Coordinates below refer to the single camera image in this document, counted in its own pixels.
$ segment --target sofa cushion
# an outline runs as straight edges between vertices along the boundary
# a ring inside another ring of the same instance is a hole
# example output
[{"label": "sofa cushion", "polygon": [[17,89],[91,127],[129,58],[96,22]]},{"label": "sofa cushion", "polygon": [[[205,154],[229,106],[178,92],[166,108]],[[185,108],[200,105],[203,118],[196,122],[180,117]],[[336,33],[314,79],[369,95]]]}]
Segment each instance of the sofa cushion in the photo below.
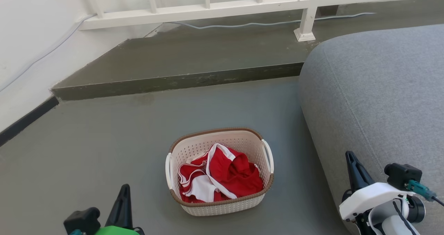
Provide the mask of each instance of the sofa cushion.
[{"label": "sofa cushion", "polygon": [[[347,150],[375,181],[386,182],[390,163],[421,169],[421,183],[444,200],[444,25],[325,41],[310,53],[299,80],[302,110],[337,206],[350,188]],[[415,227],[442,235],[444,207],[425,206]]]}]

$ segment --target sofa seam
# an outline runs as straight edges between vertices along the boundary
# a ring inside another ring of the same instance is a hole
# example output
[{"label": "sofa seam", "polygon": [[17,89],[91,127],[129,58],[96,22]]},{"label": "sofa seam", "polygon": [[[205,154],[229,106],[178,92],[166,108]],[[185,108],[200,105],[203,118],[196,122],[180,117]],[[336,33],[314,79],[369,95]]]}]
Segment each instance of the sofa seam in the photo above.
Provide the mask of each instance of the sofa seam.
[{"label": "sofa seam", "polygon": [[340,84],[339,84],[339,80],[337,79],[335,73],[333,72],[333,69],[332,69],[332,66],[331,66],[331,64],[330,64],[330,61],[328,60],[328,57],[327,57],[327,55],[326,55],[326,53],[325,53],[325,49],[324,49],[324,47],[322,47],[322,53],[324,54],[324,58],[325,58],[325,60],[327,61],[328,69],[329,69],[330,73],[331,73],[332,76],[333,76],[333,80],[334,80],[335,86],[339,89],[339,93],[340,93],[340,95],[341,95],[343,101],[345,102],[345,105],[346,105],[347,111],[349,112],[349,115],[351,115],[351,117],[352,117],[352,119],[353,119],[353,122],[354,122],[354,124],[355,124],[355,127],[356,127],[356,129],[358,130],[358,132],[359,132],[359,134],[360,134],[360,137],[361,137],[361,139],[363,140],[363,142],[364,142],[364,144],[365,144],[365,146],[366,146],[366,148],[367,148],[368,154],[370,154],[371,158],[372,158],[373,161],[376,163],[376,165],[377,165],[377,167],[378,167],[378,170],[379,170],[379,173],[380,173],[384,178],[386,178],[386,177],[385,177],[385,174],[383,173],[383,170],[382,170],[382,164],[381,164],[381,162],[379,162],[379,159],[378,159],[377,156],[374,154],[373,148],[371,147],[371,144],[369,143],[369,141],[368,141],[368,139],[367,139],[367,137],[366,137],[366,135],[365,135],[365,132],[364,132],[364,130],[362,129],[362,126],[360,125],[360,122],[358,121],[358,119],[356,118],[356,116],[355,116],[353,110],[351,109],[351,107],[350,107],[350,103],[349,103],[349,101],[347,100],[347,97],[345,97],[345,94],[344,94],[344,92],[342,91],[342,88],[341,88],[341,86],[340,86]]}]

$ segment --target black baseboard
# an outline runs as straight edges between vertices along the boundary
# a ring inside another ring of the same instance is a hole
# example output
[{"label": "black baseboard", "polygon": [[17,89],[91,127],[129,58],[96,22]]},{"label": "black baseboard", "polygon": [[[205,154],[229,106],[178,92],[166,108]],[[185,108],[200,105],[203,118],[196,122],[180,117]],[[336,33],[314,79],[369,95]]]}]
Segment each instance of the black baseboard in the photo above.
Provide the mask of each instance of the black baseboard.
[{"label": "black baseboard", "polygon": [[16,121],[14,124],[9,126],[7,129],[0,133],[0,146],[4,145],[14,138],[17,134],[23,131],[27,126],[33,123],[35,120],[40,118],[46,112],[54,108],[59,104],[59,101],[55,96],[46,100],[43,104],[36,107],[34,110],[29,112],[27,115],[22,117],[20,120]]}]

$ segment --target gray cable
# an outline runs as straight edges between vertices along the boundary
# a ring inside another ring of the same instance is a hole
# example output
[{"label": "gray cable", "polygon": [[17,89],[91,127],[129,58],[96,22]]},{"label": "gray cable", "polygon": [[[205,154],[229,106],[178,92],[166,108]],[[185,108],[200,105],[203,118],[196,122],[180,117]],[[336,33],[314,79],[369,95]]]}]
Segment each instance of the gray cable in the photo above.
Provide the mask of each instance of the gray cable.
[{"label": "gray cable", "polygon": [[[375,13],[374,12],[363,12],[363,13],[359,13],[359,14],[355,14],[355,15],[347,15],[347,16],[320,17],[320,18],[315,18],[314,20],[325,20],[325,19],[332,19],[332,18],[357,17],[357,16],[367,15],[367,14],[375,14]],[[300,21],[301,20],[293,20],[293,21],[271,23],[271,24],[248,23],[248,24],[244,24],[244,25],[209,25],[209,26],[203,26],[203,27],[189,25],[189,24],[182,23],[182,22],[168,22],[168,23],[177,24],[177,25],[184,25],[184,26],[188,26],[188,27],[192,27],[192,28],[195,28],[195,29],[202,30],[202,29],[206,29],[206,28],[238,28],[238,27],[244,27],[244,26],[249,26],[249,25],[261,25],[261,26],[282,25],[282,24],[290,24],[290,23],[299,23]]]},{"label": "gray cable", "polygon": [[42,60],[43,58],[45,58],[47,55],[51,54],[55,49],[57,49],[58,47],[60,47],[65,41],[68,40],[68,38],[70,38],[75,32],[76,30],[78,30],[78,28],[80,27],[80,25],[87,19],[94,17],[97,14],[92,14],[92,15],[88,15],[86,17],[84,17],[82,20],[80,20],[79,23],[75,24],[70,31],[68,31],[65,34],[64,38],[61,38],[59,40],[59,42],[55,43],[54,48],[49,48],[49,51],[43,53],[42,55],[34,58],[34,60],[32,60],[30,63],[28,63],[27,65],[25,65],[20,71],[18,71],[14,76],[10,77],[8,80],[6,80],[1,86],[0,86],[0,92],[2,90],[4,90],[6,87],[8,87],[9,85],[11,85],[13,82],[15,82],[19,77],[21,77],[25,72],[27,72],[29,70],[29,68],[31,66],[33,66],[35,63],[37,63],[38,61]]}]

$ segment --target laundry basket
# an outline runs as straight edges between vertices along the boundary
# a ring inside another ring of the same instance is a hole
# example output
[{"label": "laundry basket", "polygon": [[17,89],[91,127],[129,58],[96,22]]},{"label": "laundry basket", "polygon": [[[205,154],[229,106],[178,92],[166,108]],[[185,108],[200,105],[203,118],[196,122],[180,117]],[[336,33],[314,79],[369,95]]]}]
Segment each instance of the laundry basket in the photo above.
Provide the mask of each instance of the laundry basket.
[{"label": "laundry basket", "polygon": [[[264,189],[256,194],[232,200],[208,203],[184,202],[179,193],[177,170],[188,158],[208,151],[215,143],[233,148],[247,155],[249,162],[260,170]],[[166,182],[171,195],[182,208],[194,216],[212,216],[242,211],[258,205],[273,183],[273,155],[268,143],[257,132],[246,128],[216,129],[190,134],[177,140],[170,149],[165,162]]]}]

